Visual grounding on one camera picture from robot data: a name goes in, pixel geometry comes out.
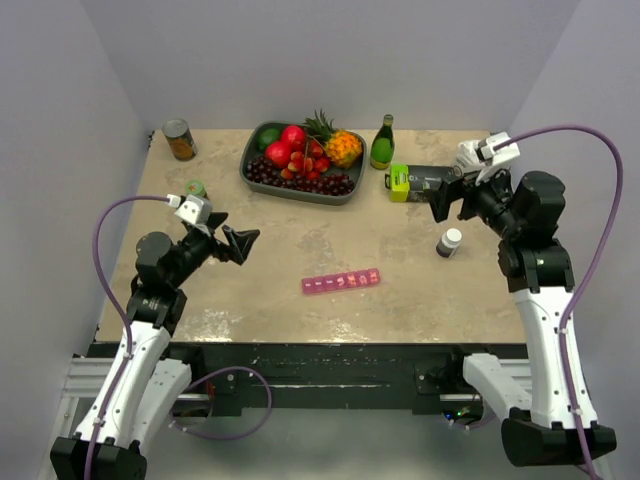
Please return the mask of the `white-capped pill bottle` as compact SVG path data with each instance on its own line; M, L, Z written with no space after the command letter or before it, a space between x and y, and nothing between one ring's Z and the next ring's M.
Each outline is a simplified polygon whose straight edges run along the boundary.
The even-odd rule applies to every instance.
M458 250L462 238L462 232L457 228L447 229L436 245L436 252L443 258L450 258Z

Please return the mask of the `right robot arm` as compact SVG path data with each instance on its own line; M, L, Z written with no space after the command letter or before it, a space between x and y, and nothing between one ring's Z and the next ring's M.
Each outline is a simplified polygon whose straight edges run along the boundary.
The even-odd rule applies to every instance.
M461 201L461 220L479 218L500 239L498 264L526 335L531 388L525 390L489 354L471 354L445 369L448 386L476 389L501 422L505 454L516 467L587 465L617 447L601 424L582 375L573 324L577 298L572 264L556 239L565 186L532 171L518 184L500 170L478 182L451 167L427 189L436 221Z

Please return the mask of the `pink weekly pill organizer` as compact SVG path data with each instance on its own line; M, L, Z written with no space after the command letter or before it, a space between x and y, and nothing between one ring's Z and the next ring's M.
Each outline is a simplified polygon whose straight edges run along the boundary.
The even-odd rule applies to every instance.
M381 274L377 268L354 270L303 278L301 291L304 295L318 295L377 286L381 280Z

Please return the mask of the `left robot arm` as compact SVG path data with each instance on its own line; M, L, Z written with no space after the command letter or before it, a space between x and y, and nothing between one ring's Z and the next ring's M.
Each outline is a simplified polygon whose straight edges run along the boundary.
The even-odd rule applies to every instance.
M114 361L75 431L50 451L59 479L142 479L148 446L179 395L200 390L207 368L164 355L186 305L181 285L208 259L243 264L259 230L235 231L226 214L187 224L178 242L162 232L136 245L136 271Z

